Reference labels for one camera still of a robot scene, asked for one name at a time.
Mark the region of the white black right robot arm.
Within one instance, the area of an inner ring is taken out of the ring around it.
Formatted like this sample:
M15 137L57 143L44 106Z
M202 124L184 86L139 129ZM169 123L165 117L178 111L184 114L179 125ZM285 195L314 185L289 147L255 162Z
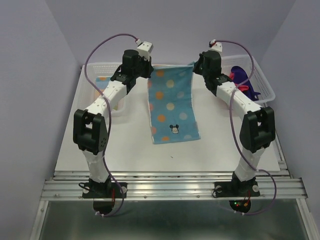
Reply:
M222 73L222 58L217 51L200 53L193 73L202 76L206 88L225 102L229 112L236 113L242 121L239 137L234 138L240 153L239 163L231 181L214 183L213 197L260 196L256 172L263 153L276 138L274 110L252 101L230 77Z

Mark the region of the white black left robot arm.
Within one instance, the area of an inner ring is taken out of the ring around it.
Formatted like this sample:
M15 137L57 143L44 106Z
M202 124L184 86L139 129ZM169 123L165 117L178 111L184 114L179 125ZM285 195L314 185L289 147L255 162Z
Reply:
M116 184L112 182L104 160L110 138L111 111L136 85L137 78L147 79L153 70L150 50L125 50L122 63L105 90L91 105L75 111L73 142L82 151L89 168L88 182L79 183L83 198L110 198L116 195Z

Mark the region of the blue orange dotted towel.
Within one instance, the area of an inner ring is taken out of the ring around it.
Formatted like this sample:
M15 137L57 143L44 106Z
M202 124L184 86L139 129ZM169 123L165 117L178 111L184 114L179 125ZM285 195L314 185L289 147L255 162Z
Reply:
M193 110L193 63L154 65L147 80L149 122L154 145L201 139Z

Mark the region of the purple towel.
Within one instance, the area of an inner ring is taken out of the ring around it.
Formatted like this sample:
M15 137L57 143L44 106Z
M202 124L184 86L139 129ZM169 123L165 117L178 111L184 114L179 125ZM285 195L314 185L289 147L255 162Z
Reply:
M234 82L236 86L248 79L247 73L240 66L233 66L230 70L229 77L231 78L231 80ZM254 88L249 80L243 85L241 85L238 89L242 93L244 93L248 98L250 98L252 101L259 100L258 96L261 93L254 91Z

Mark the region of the orange polka dot towel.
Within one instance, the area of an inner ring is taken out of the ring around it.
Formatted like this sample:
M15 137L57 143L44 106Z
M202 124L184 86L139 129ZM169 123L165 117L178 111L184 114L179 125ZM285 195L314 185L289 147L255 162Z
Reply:
M96 78L95 85L99 88L101 92L103 92L107 88L110 78L110 76L98 76ZM95 90L94 99L97 99L99 96L101 96L101 94L97 90ZM113 110L118 110L118 104L113 108Z

